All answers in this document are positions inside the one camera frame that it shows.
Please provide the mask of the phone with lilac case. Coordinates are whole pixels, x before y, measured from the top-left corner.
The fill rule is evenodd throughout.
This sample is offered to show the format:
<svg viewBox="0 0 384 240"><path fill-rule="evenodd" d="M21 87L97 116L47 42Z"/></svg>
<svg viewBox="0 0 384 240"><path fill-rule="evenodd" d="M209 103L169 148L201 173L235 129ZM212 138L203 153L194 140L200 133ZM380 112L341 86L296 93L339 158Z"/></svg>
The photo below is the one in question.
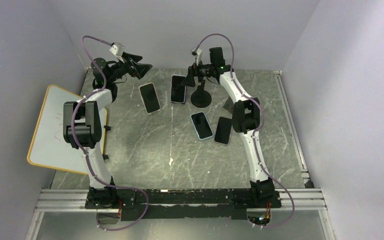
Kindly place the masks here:
<svg viewBox="0 0 384 240"><path fill-rule="evenodd" d="M182 85L185 80L184 75L173 74L171 76L170 101L176 104L186 102L186 86Z"/></svg>

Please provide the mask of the phone with beige case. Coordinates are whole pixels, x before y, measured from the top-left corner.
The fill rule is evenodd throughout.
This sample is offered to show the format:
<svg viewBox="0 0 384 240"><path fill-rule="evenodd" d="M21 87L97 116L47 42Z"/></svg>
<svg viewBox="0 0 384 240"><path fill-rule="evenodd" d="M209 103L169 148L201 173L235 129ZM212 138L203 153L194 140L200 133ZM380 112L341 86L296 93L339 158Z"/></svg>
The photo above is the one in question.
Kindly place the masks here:
<svg viewBox="0 0 384 240"><path fill-rule="evenodd" d="M155 113L161 109L159 98L152 82L139 87L140 96L148 114Z"/></svg>

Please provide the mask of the phone with light blue case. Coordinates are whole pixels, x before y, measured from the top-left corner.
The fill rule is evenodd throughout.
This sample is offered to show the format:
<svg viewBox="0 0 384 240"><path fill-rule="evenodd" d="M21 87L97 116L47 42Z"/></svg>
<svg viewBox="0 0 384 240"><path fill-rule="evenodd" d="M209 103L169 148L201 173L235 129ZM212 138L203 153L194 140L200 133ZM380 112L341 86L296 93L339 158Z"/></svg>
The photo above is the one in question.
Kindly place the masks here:
<svg viewBox="0 0 384 240"><path fill-rule="evenodd" d="M212 138L214 133L204 112L197 112L190 116L199 140Z"/></svg>

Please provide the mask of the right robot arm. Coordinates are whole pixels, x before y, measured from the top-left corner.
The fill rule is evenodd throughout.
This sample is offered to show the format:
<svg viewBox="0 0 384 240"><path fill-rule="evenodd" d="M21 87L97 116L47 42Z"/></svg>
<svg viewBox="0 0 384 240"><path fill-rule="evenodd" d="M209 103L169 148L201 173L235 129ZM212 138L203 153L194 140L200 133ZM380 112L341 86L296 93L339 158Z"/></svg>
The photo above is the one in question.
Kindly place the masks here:
<svg viewBox="0 0 384 240"><path fill-rule="evenodd" d="M191 103L198 108L209 106L212 97L205 90L205 78L214 78L228 93L233 103L231 129L239 134L250 169L250 196L235 198L234 202L240 206L251 208L279 208L280 195L275 189L275 179L269 174L263 157L259 130L264 125L264 114L260 101L251 97L239 82L233 66L226 64L221 47L213 47L209 50L210 63L203 64L201 60L202 50L196 47L191 51L195 62L188 67L187 75L182 81L186 87L195 87L191 94Z"/></svg>

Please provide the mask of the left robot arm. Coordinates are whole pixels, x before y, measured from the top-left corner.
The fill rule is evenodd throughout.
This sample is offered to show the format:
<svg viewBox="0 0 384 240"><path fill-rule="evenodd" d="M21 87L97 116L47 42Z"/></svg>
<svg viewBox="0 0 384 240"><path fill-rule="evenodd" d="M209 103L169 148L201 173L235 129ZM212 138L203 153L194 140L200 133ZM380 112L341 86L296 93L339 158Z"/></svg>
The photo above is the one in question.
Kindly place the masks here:
<svg viewBox="0 0 384 240"><path fill-rule="evenodd" d="M85 159L89 177L88 207L113 208L123 205L101 150L100 142L106 125L101 123L100 111L116 100L117 79L125 75L141 79L152 69L151 64L142 63L141 60L142 56L125 52L118 56L117 61L106 61L101 57L93 59L93 91L80 100L63 104L63 138L72 148L81 150Z"/></svg>

